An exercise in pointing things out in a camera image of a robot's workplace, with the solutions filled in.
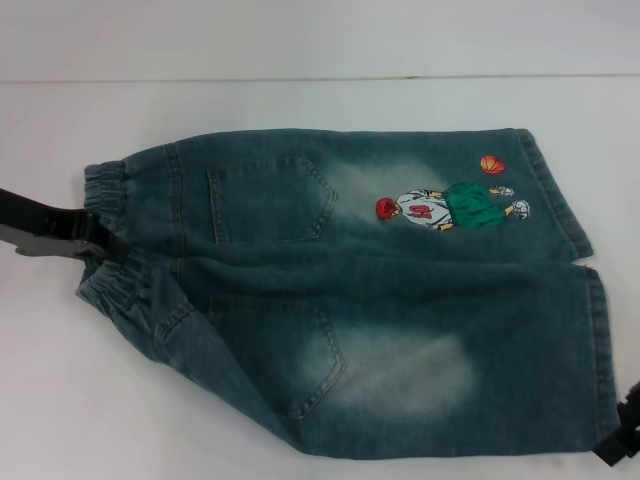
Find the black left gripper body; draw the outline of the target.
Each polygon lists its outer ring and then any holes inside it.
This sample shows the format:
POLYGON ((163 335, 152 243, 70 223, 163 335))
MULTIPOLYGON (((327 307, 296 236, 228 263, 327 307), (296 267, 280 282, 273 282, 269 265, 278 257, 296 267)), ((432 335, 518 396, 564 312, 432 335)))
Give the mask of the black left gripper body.
POLYGON ((29 233, 46 233, 49 207, 10 191, 0 191, 0 223, 29 233))

